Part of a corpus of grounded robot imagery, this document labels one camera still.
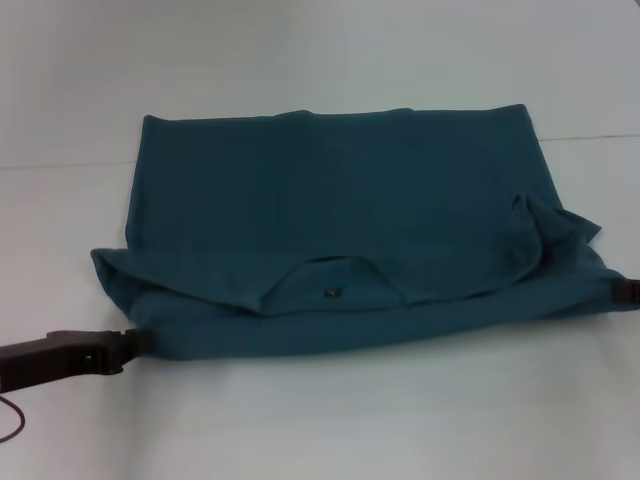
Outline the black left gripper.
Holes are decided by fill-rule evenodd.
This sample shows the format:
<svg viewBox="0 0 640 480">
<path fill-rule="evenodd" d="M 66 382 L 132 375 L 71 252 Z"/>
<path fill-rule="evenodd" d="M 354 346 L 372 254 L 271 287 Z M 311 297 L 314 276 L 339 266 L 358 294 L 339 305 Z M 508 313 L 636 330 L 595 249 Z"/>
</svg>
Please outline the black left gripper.
<svg viewBox="0 0 640 480">
<path fill-rule="evenodd" d="M 153 352 L 153 334 L 58 331 L 1 347 L 1 392 L 9 393 L 82 375 L 113 375 Z"/>
</svg>

